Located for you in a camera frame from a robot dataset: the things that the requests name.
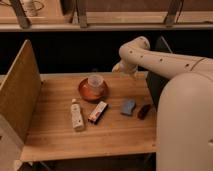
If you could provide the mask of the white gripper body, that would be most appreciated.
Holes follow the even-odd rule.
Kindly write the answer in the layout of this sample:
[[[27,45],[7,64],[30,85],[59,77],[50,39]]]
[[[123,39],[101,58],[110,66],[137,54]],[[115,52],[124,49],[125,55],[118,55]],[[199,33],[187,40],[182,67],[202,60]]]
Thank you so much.
[[[134,75],[137,72],[137,66],[120,61],[112,68],[112,71]]]

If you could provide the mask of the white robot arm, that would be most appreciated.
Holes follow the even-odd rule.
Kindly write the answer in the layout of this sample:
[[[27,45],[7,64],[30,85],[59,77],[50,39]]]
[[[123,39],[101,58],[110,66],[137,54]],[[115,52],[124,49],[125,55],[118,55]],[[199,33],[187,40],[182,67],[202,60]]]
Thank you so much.
[[[144,36],[119,56],[115,71],[143,67],[169,80],[157,108],[156,171],[213,171],[213,59],[152,51]]]

